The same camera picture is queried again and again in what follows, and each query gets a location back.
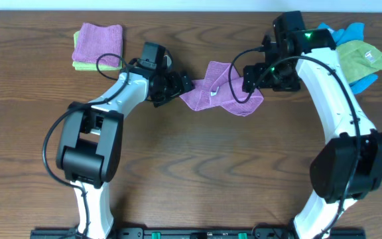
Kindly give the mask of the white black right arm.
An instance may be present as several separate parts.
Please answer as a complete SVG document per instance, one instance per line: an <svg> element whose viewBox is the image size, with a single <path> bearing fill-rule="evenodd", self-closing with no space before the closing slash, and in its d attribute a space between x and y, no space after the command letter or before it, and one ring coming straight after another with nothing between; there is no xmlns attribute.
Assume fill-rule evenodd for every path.
<svg viewBox="0 0 382 239"><path fill-rule="evenodd" d="M312 193L284 231L284 238L333 238L341 215L382 181L382 132L360 108L348 86L336 44L326 29L295 29L265 36L265 61L246 66L243 90L297 91L304 84L314 102L325 146L310 165Z"/></svg>

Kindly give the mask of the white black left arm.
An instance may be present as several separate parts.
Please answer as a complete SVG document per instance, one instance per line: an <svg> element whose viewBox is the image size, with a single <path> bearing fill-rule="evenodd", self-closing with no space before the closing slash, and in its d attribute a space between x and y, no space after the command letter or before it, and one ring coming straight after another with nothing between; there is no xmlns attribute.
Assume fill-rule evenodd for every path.
<svg viewBox="0 0 382 239"><path fill-rule="evenodd" d="M120 160L124 119L145 100L159 107L193 87L185 71L132 67L122 70L116 83L100 97L69 105L56 165L76 194L78 238L107 238L111 232L109 183Z"/></svg>

